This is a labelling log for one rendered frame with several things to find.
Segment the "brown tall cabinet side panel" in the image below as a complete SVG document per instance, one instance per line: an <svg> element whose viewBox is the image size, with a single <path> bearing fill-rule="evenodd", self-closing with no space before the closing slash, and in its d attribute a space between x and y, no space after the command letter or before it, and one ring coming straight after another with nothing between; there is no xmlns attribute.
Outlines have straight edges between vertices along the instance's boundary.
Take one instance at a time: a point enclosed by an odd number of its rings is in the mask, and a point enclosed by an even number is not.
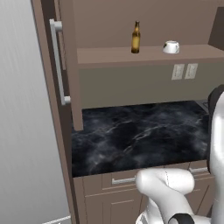
<svg viewBox="0 0 224 224"><path fill-rule="evenodd" d="M52 109L52 119L59 147L59 158L62 166L66 187L71 224L78 224L77 206L72 177L72 146L71 146L71 109L69 105L62 106L60 89L53 55L53 42L49 20L56 18L54 0L31 0L34 17L37 24L40 50L42 54L46 85Z"/></svg>

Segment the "brown beer bottle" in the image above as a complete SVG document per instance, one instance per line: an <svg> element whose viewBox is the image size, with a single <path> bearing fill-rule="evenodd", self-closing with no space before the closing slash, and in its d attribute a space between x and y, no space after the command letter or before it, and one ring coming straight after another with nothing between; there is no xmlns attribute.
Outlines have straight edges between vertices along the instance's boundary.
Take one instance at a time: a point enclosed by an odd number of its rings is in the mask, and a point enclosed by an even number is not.
<svg viewBox="0 0 224 224"><path fill-rule="evenodd" d="M132 39L131 39L131 52L132 53L139 53L140 38L141 38L140 22L136 21L134 31L132 32Z"/></svg>

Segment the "white mug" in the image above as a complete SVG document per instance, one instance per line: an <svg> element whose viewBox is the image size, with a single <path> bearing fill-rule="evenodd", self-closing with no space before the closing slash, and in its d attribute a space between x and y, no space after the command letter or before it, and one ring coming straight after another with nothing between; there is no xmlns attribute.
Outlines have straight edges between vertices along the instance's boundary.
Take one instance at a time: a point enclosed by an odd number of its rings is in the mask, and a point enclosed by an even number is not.
<svg viewBox="0 0 224 224"><path fill-rule="evenodd" d="M164 43L163 52L169 54L179 53L179 42L174 40L166 41Z"/></svg>

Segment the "brown base cabinet door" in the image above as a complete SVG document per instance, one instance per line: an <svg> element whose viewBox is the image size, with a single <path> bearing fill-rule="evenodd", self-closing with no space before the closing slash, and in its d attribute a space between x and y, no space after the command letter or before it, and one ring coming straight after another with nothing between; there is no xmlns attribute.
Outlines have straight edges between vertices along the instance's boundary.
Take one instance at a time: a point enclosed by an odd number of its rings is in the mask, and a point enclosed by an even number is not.
<svg viewBox="0 0 224 224"><path fill-rule="evenodd" d="M193 191L186 198L195 214L207 216L214 202L214 178L196 179Z"/></svg>
<svg viewBox="0 0 224 224"><path fill-rule="evenodd" d="M136 224L142 195L130 189L87 196L85 202L87 224Z"/></svg>

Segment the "brown drawer front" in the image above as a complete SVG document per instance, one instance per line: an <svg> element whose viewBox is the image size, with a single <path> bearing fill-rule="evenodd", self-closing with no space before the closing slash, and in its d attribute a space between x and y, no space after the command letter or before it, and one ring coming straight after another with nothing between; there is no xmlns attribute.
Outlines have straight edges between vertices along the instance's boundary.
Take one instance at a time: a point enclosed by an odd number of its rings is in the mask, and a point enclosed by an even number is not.
<svg viewBox="0 0 224 224"><path fill-rule="evenodd" d="M119 187L134 186L138 170L117 171L102 175L103 189L116 189Z"/></svg>
<svg viewBox="0 0 224 224"><path fill-rule="evenodd" d="M196 179L212 177L212 174L207 169L207 161L206 160L191 162L188 170Z"/></svg>

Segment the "white wall outlet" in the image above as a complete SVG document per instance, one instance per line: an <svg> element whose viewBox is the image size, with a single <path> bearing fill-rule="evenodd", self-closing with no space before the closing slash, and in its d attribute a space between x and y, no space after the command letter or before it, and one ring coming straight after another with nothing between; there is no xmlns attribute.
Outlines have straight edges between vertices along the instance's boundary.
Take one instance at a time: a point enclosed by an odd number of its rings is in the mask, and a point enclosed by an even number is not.
<svg viewBox="0 0 224 224"><path fill-rule="evenodd" d="M185 65L184 64L176 64L173 67L173 72L172 72L171 79L173 81L175 81L175 80L181 80L182 79L182 76L183 76L184 68L185 68Z"/></svg>
<svg viewBox="0 0 224 224"><path fill-rule="evenodd" d="M198 64L189 64L185 72L185 79L194 79L197 73Z"/></svg>

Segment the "brown wall cabinet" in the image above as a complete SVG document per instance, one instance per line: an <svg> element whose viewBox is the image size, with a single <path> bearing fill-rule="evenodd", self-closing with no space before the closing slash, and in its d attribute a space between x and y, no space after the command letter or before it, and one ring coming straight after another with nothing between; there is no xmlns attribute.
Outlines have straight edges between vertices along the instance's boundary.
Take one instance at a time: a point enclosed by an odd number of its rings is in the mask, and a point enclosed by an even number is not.
<svg viewBox="0 0 224 224"><path fill-rule="evenodd" d="M224 62L222 40L212 37L224 0L73 0L78 67L122 67ZM139 53L131 52L140 22ZM163 52L166 41L179 53Z"/></svg>

